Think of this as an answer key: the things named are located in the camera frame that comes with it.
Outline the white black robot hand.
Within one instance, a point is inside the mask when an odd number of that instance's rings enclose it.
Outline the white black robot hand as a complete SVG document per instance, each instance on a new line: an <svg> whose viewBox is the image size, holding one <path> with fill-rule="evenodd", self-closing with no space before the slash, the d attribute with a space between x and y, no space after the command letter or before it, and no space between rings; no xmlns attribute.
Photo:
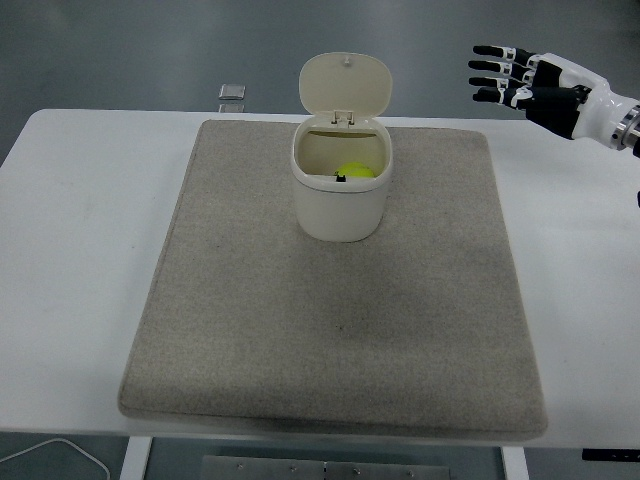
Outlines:
<svg viewBox="0 0 640 480"><path fill-rule="evenodd" d="M614 93L602 76L551 53L476 45L468 66L491 72L472 77L473 100L520 110L526 119L576 140L592 139L608 148L639 155L639 101Z"/></svg>

